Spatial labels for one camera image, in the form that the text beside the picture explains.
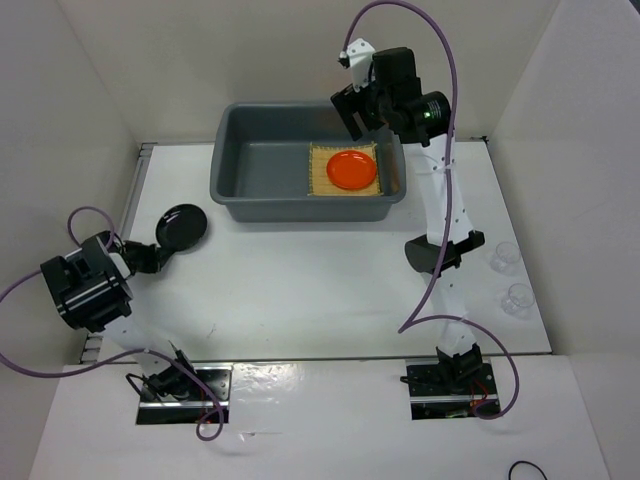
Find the orange plastic plate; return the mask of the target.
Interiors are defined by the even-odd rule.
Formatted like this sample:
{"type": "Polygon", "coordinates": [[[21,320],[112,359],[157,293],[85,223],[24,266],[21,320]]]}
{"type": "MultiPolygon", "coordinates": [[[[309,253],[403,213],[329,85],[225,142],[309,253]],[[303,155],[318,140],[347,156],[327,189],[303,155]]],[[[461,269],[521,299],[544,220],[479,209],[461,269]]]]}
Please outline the orange plastic plate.
{"type": "Polygon", "coordinates": [[[370,155],[357,150],[339,151],[326,165],[329,181],[336,187],[363,190],[372,185],[377,176],[377,164],[370,155]]]}

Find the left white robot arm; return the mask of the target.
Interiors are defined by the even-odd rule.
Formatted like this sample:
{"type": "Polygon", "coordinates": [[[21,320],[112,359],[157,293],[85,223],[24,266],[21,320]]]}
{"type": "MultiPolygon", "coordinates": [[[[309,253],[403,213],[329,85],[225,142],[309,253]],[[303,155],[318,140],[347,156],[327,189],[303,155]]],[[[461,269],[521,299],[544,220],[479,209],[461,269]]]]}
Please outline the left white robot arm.
{"type": "Polygon", "coordinates": [[[133,293],[127,281],[136,274],[160,272],[171,255],[155,244],[110,241],[103,231],[75,251],[40,265],[64,322],[131,350],[143,370],[148,396],[157,400],[190,398],[198,390],[199,375],[181,350],[133,315],[133,293]]]}

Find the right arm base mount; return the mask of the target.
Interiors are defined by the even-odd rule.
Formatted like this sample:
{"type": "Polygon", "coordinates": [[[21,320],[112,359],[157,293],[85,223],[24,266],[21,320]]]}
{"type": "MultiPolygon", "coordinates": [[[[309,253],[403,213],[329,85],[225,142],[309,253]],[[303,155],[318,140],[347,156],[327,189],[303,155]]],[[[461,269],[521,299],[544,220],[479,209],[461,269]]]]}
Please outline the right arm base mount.
{"type": "Polygon", "coordinates": [[[501,411],[493,368],[485,361],[481,369],[457,384],[449,384],[436,359],[409,360],[400,382],[407,386],[411,419],[445,420],[495,415],[501,411]]]}

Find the black round plate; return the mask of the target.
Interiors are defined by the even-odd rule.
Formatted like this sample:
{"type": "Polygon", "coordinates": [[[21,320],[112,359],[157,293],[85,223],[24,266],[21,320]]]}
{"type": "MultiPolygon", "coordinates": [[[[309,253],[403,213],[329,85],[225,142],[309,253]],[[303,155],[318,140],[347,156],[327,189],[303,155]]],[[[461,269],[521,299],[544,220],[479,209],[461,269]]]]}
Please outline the black round plate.
{"type": "Polygon", "coordinates": [[[177,253],[195,247],[208,230],[205,212],[194,204],[179,204],[167,210],[159,219],[155,237],[159,247],[177,253]]]}

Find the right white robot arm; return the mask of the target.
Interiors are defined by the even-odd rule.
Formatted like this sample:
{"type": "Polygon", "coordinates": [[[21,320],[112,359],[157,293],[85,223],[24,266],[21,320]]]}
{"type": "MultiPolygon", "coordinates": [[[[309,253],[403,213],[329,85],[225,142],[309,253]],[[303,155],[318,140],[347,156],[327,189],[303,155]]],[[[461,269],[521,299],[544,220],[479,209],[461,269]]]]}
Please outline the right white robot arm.
{"type": "Polygon", "coordinates": [[[331,102],[349,135],[359,140],[367,132],[387,127],[432,169],[422,194],[427,231],[404,246],[410,266],[429,277],[423,297],[400,328],[406,331],[420,324],[419,316],[441,274],[459,267],[464,254],[485,243],[483,232],[472,227],[455,184],[457,100],[439,91],[423,92],[415,56],[408,47],[377,51],[358,39],[343,48],[338,61],[349,70],[351,82],[331,102]]]}

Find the bamboo woven mat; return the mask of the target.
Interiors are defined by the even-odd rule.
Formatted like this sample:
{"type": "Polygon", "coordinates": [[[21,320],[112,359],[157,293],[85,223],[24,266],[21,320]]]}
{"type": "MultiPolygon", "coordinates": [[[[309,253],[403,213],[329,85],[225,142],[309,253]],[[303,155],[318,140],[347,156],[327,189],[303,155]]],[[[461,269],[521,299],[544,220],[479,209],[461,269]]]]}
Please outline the bamboo woven mat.
{"type": "Polygon", "coordinates": [[[382,194],[380,184],[380,167],[376,157],[375,143],[356,146],[325,146],[311,144],[309,150],[309,195],[310,196],[340,196],[340,197],[376,197],[382,194]],[[326,174],[329,158],[339,151],[357,150],[370,155],[377,164],[377,176],[372,185],[363,190],[349,191],[334,186],[326,174]]]}

